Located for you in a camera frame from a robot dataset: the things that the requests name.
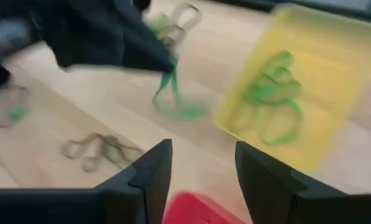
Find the yellow plastic basket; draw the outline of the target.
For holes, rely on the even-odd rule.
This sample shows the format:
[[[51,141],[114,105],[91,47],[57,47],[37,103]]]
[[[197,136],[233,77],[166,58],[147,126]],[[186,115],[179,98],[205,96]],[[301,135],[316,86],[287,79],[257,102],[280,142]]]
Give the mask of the yellow plastic basket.
[[[281,51],[294,59],[290,68],[302,92],[293,99],[304,121],[297,139],[268,146],[268,138],[285,133],[295,123],[289,106],[250,103],[245,88],[261,66]],[[258,39],[235,84],[215,114],[215,124],[229,134],[303,172],[314,172],[329,154],[336,134],[371,77],[371,23],[295,4],[275,7],[273,18]]]

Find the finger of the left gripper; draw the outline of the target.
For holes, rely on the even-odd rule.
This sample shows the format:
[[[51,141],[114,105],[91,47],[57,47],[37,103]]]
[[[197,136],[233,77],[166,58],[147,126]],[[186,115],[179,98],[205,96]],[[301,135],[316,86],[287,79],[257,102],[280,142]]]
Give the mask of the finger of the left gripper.
[[[171,53],[164,44],[152,38],[124,37],[123,66],[154,72],[171,72]]]
[[[123,66],[141,70],[173,70],[171,53],[144,23],[139,7],[130,6],[129,11],[123,13],[126,19]]]

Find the red plastic basket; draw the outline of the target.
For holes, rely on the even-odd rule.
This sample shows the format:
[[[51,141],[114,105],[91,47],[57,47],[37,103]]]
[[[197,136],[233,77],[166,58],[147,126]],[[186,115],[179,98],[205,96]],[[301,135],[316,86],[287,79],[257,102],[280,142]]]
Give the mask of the red plastic basket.
[[[182,191],[171,198],[162,224],[246,224],[204,194]]]

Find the green rubber band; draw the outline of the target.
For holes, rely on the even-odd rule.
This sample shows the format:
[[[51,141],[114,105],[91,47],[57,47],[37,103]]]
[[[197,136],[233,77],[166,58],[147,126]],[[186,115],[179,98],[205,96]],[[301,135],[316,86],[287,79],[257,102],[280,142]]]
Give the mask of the green rubber band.
[[[173,22],[166,14],[159,14],[149,21],[149,26],[154,34],[158,35],[161,32],[170,30],[173,26]]]
[[[123,151],[117,142],[103,142],[102,154],[112,163],[118,163],[123,159]]]
[[[250,103],[278,105],[293,100],[302,92],[302,85],[286,68],[257,75],[245,88],[242,98]]]
[[[265,126],[262,130],[262,133],[260,134],[260,140],[268,146],[279,146],[291,143],[297,139],[301,131],[301,126],[304,121],[303,111],[301,107],[293,100],[285,100],[283,103],[275,106],[275,109],[279,110],[281,107],[284,106],[289,106],[291,108],[291,111],[294,113],[295,123],[291,125],[291,128],[289,130],[274,139],[268,138],[268,127]]]
[[[276,82],[285,82],[293,79],[290,68],[293,64],[293,55],[284,50],[270,57],[260,68],[260,73],[268,75]]]
[[[29,106],[17,106],[14,109],[10,110],[9,115],[10,118],[14,121],[19,121],[26,117],[30,111]]]
[[[174,66],[173,71],[170,73],[164,73],[161,77],[160,85],[152,98],[152,105],[154,109],[164,116],[175,118],[175,119],[189,119],[196,120],[205,116],[208,112],[208,108],[205,104],[195,103],[186,101],[179,89],[178,89],[178,78],[177,78],[177,63],[178,58],[171,58],[172,65]],[[174,100],[174,106],[170,107],[165,105],[161,99],[160,94],[171,85],[171,93]]]

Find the centre rubber band pile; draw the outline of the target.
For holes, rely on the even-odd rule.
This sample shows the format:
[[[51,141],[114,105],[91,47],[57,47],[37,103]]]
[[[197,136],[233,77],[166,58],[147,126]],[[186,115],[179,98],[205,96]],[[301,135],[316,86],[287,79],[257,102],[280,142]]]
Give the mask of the centre rubber band pile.
[[[120,145],[121,150],[123,151],[123,159],[118,163],[112,163],[109,160],[107,160],[108,162],[110,162],[111,164],[115,165],[117,168],[120,168],[120,169],[123,168],[123,165],[130,164],[131,162],[133,162],[136,156],[140,156],[143,153],[143,151],[140,148],[134,147],[134,146],[127,146],[121,143],[120,140],[113,135],[102,135],[102,138],[100,140],[97,140],[96,142],[97,142],[97,150],[96,150],[95,155],[86,156],[83,159],[82,169],[85,172],[89,172],[89,173],[96,172],[102,160],[103,159],[107,160],[102,154],[102,150],[101,150],[101,146],[103,142],[117,142]]]
[[[60,152],[69,159],[78,159],[86,153],[94,141],[100,140],[101,138],[101,134],[91,133],[80,140],[69,139],[62,144]]]

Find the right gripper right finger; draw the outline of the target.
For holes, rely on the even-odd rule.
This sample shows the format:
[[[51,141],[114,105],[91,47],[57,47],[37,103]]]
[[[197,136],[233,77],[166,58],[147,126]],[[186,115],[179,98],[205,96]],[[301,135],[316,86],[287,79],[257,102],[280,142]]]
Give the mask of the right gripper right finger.
[[[253,224],[371,224],[371,194],[347,194],[237,141],[235,164]]]

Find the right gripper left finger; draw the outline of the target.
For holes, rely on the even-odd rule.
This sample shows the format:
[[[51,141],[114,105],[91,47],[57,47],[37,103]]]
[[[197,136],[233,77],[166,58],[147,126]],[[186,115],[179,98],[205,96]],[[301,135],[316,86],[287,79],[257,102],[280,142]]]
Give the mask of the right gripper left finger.
[[[94,188],[0,189],[0,224],[161,224],[171,173],[164,139]]]

